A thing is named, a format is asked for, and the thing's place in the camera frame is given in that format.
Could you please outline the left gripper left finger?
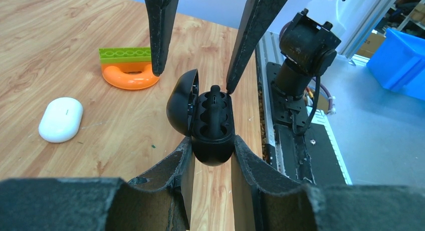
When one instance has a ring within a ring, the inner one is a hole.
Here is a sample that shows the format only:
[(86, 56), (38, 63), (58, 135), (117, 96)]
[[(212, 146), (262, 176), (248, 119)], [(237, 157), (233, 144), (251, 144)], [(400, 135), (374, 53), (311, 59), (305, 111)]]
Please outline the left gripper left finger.
[(141, 175), (10, 178), (1, 230), (188, 230), (194, 176), (189, 138)]

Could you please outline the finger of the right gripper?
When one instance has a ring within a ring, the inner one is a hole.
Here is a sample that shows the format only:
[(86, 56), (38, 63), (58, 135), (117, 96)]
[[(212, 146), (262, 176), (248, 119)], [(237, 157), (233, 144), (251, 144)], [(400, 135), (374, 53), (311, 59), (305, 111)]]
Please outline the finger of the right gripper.
[(144, 0), (149, 20), (151, 63), (159, 77), (166, 65), (179, 0)]
[(256, 45), (287, 1), (246, 1), (227, 72), (228, 94), (235, 91)]

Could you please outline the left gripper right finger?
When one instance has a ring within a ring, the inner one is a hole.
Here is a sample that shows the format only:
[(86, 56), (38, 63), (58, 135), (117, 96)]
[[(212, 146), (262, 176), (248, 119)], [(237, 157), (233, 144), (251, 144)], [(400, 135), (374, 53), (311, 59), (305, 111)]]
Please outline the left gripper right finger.
[(235, 230), (424, 230), (424, 189), (298, 183), (240, 136), (231, 158)]

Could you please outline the black earbud case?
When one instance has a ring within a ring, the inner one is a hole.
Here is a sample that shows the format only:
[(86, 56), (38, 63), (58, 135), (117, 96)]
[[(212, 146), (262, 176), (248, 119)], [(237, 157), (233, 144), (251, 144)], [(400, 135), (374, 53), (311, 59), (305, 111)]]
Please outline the black earbud case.
[(201, 163), (219, 166), (227, 162), (234, 151), (236, 134), (232, 99), (229, 94), (221, 91), (222, 109), (225, 115), (221, 123), (223, 136), (219, 139), (210, 139), (203, 134), (206, 123), (202, 117), (208, 109), (206, 106), (208, 92), (199, 92), (197, 69), (185, 72), (178, 79), (167, 102), (166, 114), (172, 127), (190, 138), (192, 151)]

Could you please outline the white earbud charging case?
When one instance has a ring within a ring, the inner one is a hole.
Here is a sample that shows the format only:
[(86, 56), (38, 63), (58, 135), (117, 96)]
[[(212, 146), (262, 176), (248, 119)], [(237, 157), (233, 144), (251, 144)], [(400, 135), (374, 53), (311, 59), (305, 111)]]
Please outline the white earbud charging case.
[(78, 100), (57, 98), (44, 111), (38, 127), (39, 135), (47, 142), (66, 142), (78, 133), (82, 116), (83, 106)]

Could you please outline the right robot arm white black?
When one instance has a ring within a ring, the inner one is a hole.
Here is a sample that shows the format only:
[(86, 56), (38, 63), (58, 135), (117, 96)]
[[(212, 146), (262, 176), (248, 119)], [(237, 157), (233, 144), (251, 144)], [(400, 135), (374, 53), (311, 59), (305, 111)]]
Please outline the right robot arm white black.
[[(152, 71), (163, 73), (168, 56), (179, 0), (145, 0), (151, 44)], [(198, 92), (198, 72), (182, 75), (167, 104), (170, 124), (181, 134), (205, 141), (222, 141), (235, 135), (230, 95), (235, 91), (249, 58), (287, 0), (247, 0), (227, 73), (227, 92), (213, 86), (208, 93)], [(301, 100), (312, 80), (320, 80), (336, 57), (340, 44), (337, 21), (347, 20), (352, 5), (332, 7), (317, 0), (325, 9), (325, 20), (312, 18), (312, 9), (297, 13), (284, 25), (279, 42), (285, 60), (276, 79), (275, 91), (290, 101)]]

